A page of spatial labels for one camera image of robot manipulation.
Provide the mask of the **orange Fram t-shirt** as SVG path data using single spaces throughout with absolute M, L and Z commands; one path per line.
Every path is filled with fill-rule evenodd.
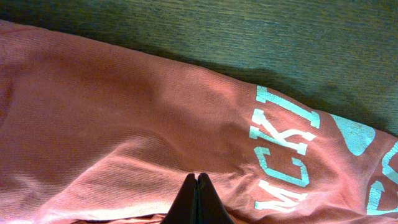
M 1 22 L 1 222 L 158 223 L 206 173 L 237 223 L 396 223 L 397 138 L 205 68 Z

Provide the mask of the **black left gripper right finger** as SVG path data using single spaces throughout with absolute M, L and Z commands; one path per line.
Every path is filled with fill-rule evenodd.
M 198 176 L 197 183 L 197 223 L 234 224 L 228 215 L 217 191 L 206 173 Z

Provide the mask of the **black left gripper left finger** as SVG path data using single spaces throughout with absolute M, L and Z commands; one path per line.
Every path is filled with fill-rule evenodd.
M 178 194 L 160 224 L 196 224 L 198 182 L 195 174 L 188 174 Z

